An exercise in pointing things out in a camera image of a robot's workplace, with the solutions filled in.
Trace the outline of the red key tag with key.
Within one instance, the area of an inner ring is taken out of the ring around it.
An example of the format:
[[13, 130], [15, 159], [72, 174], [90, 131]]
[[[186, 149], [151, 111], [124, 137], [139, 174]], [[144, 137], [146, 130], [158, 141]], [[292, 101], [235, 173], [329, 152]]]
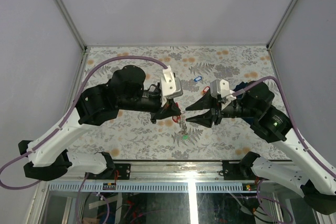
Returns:
[[172, 120], [174, 123], [179, 123], [179, 121], [181, 120], [181, 116], [180, 115], [172, 116]]

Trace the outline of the metal key holder red handle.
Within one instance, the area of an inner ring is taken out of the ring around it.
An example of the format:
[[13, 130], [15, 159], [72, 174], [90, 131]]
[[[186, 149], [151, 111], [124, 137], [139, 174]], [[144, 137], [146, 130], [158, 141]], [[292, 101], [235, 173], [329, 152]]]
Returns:
[[186, 126], [186, 122], [185, 122], [185, 115], [183, 113], [180, 115], [180, 118], [178, 120], [178, 124], [181, 128], [180, 133], [182, 135], [188, 135], [187, 126]]

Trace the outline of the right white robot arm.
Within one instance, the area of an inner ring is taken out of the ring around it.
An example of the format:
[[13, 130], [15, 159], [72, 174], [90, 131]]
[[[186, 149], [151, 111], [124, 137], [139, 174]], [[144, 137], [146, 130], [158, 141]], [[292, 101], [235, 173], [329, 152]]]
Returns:
[[259, 138], [285, 153], [299, 170], [248, 152], [234, 169], [229, 169], [229, 175], [272, 180], [301, 196], [313, 210], [324, 215], [335, 213], [335, 168], [303, 139], [289, 113], [273, 106], [274, 97], [262, 81], [242, 82], [231, 90], [227, 81], [215, 80], [198, 101], [186, 108], [206, 113], [186, 121], [211, 128], [225, 118], [243, 119]]

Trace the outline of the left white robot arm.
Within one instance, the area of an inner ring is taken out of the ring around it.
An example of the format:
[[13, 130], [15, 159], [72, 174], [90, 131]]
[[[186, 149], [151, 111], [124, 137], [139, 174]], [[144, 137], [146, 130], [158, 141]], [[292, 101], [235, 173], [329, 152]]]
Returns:
[[76, 153], [67, 148], [82, 135], [115, 119], [120, 110], [148, 112], [150, 121], [181, 115], [174, 98], [183, 94], [182, 85], [171, 68], [163, 70], [160, 82], [144, 88], [145, 72], [128, 65], [113, 73], [107, 83], [86, 89], [70, 116], [57, 126], [58, 133], [34, 150], [51, 131], [35, 141], [21, 141], [21, 154], [28, 155], [24, 165], [27, 178], [51, 181], [65, 174], [83, 173], [88, 179], [111, 179], [116, 166], [107, 152]]

